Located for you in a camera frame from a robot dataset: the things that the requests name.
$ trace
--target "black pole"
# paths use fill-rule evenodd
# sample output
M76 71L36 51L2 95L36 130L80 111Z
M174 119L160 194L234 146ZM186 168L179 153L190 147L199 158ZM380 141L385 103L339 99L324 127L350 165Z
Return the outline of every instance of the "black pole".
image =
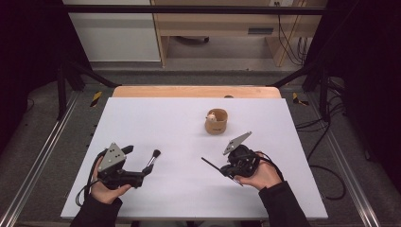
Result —
M321 112L323 121L328 122L330 120L330 112L327 111L327 89L330 78L327 76L326 69L322 68L322 70L319 70L318 72L322 73L319 95L319 111Z
M65 94L65 80L64 74L62 73L62 64L57 71L57 90L59 92L59 115L57 120L61 120L67 109L67 97Z
M276 88L280 88L284 85L286 85L287 83L293 81L294 79L306 75L308 74L312 69L314 69L316 66L316 61L313 61L311 63L309 63L308 65L300 68L299 70L291 73L289 76L278 80L277 82L270 84L270 85L266 85L267 87L276 87Z
M110 88L116 88L116 87L122 85L122 84L118 84L118 83L113 83L113 82L103 78L101 75L98 75L94 71L83 67L82 65L78 64L77 62L70 61L69 65L71 65L74 69L76 69L80 73L85 74L86 76L89 76L90 78L95 79Z
M294 7L231 7L231 6L135 6L135 5L45 5L42 9L74 13L184 13L184 14L273 14L325 15L339 9Z

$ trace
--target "black rod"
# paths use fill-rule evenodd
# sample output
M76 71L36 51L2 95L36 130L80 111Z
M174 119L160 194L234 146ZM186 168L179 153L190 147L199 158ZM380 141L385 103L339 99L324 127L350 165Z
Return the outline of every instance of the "black rod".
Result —
M135 5L57 5L42 9L62 9L75 13L198 13L198 14L280 14L325 15L340 13L339 9L293 7L230 7L230 6L135 6Z
M122 84L118 84L118 83L113 83L113 82L103 78L101 75L98 75L94 71L83 67L82 65L78 64L77 62L70 61L69 63L73 68L78 70L80 73L86 74L86 76L89 76L92 79L95 79L108 87L116 88L116 87L122 85Z
M65 111L67 110L67 95L65 94L65 79L64 74L62 72L63 66L60 65L60 68L57 71L57 91L59 93L59 116L57 120L61 120Z

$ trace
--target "hand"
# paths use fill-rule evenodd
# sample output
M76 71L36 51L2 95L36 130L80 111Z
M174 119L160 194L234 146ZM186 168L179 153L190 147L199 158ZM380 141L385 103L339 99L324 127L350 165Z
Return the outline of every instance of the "hand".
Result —
M235 176L235 179L242 184L253 186L259 191L264 187L269 188L282 182L275 168L263 160L260 160L259 167L251 177L245 178L237 175Z
M96 166L94 169L94 174L92 175L93 181L97 180L97 170L98 170L102 160L103 160L103 157L101 157L96 163ZM100 201L100 202L103 202L106 204L112 204L116 198L124 195L128 190L130 190L130 188L131 188L131 186L129 184L126 184L115 190L110 190L102 182L97 182L97 183L94 183L91 187L91 195L97 201Z

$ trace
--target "black wire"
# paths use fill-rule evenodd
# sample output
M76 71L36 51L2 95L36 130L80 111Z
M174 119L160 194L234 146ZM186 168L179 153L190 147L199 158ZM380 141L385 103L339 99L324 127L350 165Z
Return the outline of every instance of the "black wire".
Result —
M323 166L309 165L309 167L314 167L314 168L323 169L323 170L325 170L325 171L327 171L327 172L333 174L334 176L337 177L337 179L339 179L339 181L340 181L340 183L341 183L341 186L342 186L341 195L338 196L338 197L327 197L327 196L325 196L325 195L322 193L322 196L323 196L325 199L328 199L328 200L331 200L331 201L339 201L339 200L341 200L342 198L344 198L345 193L346 193L346 189L345 189L346 186L345 186L344 180L342 179L342 177L341 177L339 174L337 174L337 173L334 172L333 170L331 170L331 169L329 169L329 168L326 168L326 167L323 167Z
M77 193L77 196L76 196L76 205L77 205L77 206L79 206L79 207L82 206L82 204L80 204L80 202L79 202L80 193L82 193L83 190L89 190L89 189L91 188L92 185L94 185L95 183L98 183L98 182L100 182L99 179L97 179L96 181L94 181L94 182L92 182L92 183L89 183L88 185L83 186L82 189L80 189L80 191Z
M283 46L284 50L286 51L286 53L287 53L287 55L288 55L288 58L291 60L291 62L292 62L293 64L301 65L301 64L300 64L300 61L296 58L294 52L292 51L292 48L291 48L291 45L289 44L289 41L288 41L287 36L286 36L286 33L284 32L284 30L283 30L282 27L281 27L280 14L277 14L277 17L278 17L278 41L280 42L280 45ZM288 53L286 47L283 45L283 42L281 41L281 37L280 37L281 31L283 31L283 34L284 34L284 37L285 37L285 39L286 39L286 41L287 41L288 47L289 47L289 49L291 50L292 55L294 56L294 58L295 58L295 60L296 60L297 62L294 62L294 60L292 59L292 57L291 57L290 54Z
M323 120L323 119L322 119L322 118L319 118L319 119L317 119L317 120L307 121L307 122L304 122L304 123L300 123L300 124L298 124L298 125L295 125L295 128L296 128L297 130L299 130L299 129L304 129L304 128L310 127L310 126L312 126L312 125L316 125L316 124L319 123L321 120Z
M91 172L89 173L89 177L88 177L88 181L86 182L86 185L89 185L89 184L91 183L91 181L92 181L92 175L94 174L96 163L97 163L97 161L98 161L101 157L103 157L103 156L106 154L106 151L107 151L107 149L104 149L104 150L101 151L101 152L97 155L97 157L95 158L95 161L94 161L94 163L92 164ZM90 189L90 187L88 187L88 188L85 189L85 192L83 193L83 198L86 199L86 198L88 197L88 195L89 195L89 189Z
M331 125L331 117L333 117L334 115L340 113L340 112L342 111L343 107L344 107L343 103L339 103L339 104L335 105L334 107L332 107L331 110L329 109L329 106L331 105L331 102L332 102L335 98L338 98L338 97L340 97L340 96L333 96L333 97L331 97L331 98L329 99L329 101L327 102L327 109L328 109L330 118L329 118L329 121L328 121L327 125L321 127L320 129L315 130L315 131L319 131L319 130L321 130L321 129L323 129L323 128L326 128L325 131L324 131L324 133L322 134L322 136L321 136L321 137L319 138L319 140L316 142L316 144L315 144L315 146L313 147L313 149L312 149L312 150L309 152L309 154L307 155L306 159L307 159L308 162L309 162L309 160L310 160L312 154L315 152L316 147L321 143L321 141L323 140L324 136L327 134L327 132L328 132L328 130L329 130L329 128L330 128L330 125ZM309 121L309 122L305 122L305 123L299 124L299 125L304 125L304 126L298 127L297 130L298 130L298 129L301 129L301 128L310 127L310 126L316 124L317 122L320 122L321 120L322 120L322 119L320 118L320 119L318 119L318 120ZM325 170L325 171L327 171L327 172L333 174L336 178L339 179L339 181L340 181L340 183L341 183L341 187L342 187L341 195L338 196L338 197L328 197L328 196L325 196L324 193L321 193L322 196L323 196L325 199L330 200L330 201L339 201L339 200L341 200L341 199L344 198L345 193L346 193L346 186L345 186L344 180L342 179L342 177L341 177L339 174L337 174L337 173L334 172L333 170L331 170L331 169L329 169L329 168L327 168L327 167L324 167L324 166L309 165L309 167L311 167L311 168L314 167L314 168L319 168L319 169Z
M302 37L300 37L298 39L297 55L298 55L298 58L300 58L300 60L301 60L301 64L304 65L305 64L305 59L306 59L307 38L304 38L304 45L303 46L301 45L301 42L302 42Z
M316 148L318 147L318 145L321 143L321 141L323 140L324 136L327 134L328 129L330 129L330 121L327 124L327 128L325 129L324 133L322 134L321 138L319 138L318 142L316 142L315 146L313 147L313 149L309 152L309 154L307 155L306 159L309 162L310 157L312 157L312 154L315 152Z
M326 127L327 127L327 125L322 126L320 128L317 128L316 130L297 130L297 131L299 131L299 132L316 132L316 131L320 131L322 129L325 129Z

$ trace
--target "black sleeve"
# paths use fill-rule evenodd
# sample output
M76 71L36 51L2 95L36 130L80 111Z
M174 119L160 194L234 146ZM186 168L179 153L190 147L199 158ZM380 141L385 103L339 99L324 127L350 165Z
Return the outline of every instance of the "black sleeve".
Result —
M310 226L288 182L265 187L259 196L268 211L270 227Z
M71 227L114 227L123 202L117 198L112 204L97 201L92 195L83 202Z

